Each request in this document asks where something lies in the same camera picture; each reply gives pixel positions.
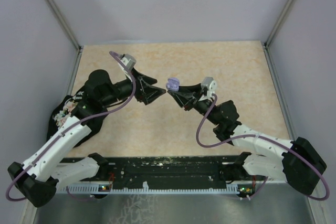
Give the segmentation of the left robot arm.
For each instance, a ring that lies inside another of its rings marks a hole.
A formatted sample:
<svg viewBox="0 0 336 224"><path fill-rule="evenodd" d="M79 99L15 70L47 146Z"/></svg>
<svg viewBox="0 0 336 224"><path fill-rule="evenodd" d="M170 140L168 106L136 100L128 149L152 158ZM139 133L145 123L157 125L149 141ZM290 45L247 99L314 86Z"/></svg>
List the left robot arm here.
<svg viewBox="0 0 336 224"><path fill-rule="evenodd" d="M15 186L33 206L48 203L56 192L83 179L108 177L108 161L98 153L64 167L58 164L70 150L97 134L107 108L117 101L134 96L145 105L162 96L166 90L156 87L157 80L132 69L125 80L113 84L107 71L93 71L82 87L82 99L71 111L63 126L23 163L13 162L8 173Z"/></svg>

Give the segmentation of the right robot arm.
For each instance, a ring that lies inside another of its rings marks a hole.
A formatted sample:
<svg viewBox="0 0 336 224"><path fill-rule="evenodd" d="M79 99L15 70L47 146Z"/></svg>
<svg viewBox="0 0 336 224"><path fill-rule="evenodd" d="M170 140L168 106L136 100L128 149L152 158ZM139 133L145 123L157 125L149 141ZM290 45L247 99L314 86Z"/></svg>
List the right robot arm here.
<svg viewBox="0 0 336 224"><path fill-rule="evenodd" d="M312 197L316 185L326 182L322 174L327 165L311 143L302 137L296 140L272 137L242 124L232 100L216 104L216 87L211 77L194 86L182 86L177 78L169 78L166 83L169 95L181 108L194 109L203 116L196 130L198 145L213 148L228 143L248 149L249 152L240 154L234 167L239 179L245 180L251 175L275 178ZM200 141L200 131L206 120L215 125L213 132L219 139L216 144Z"/></svg>

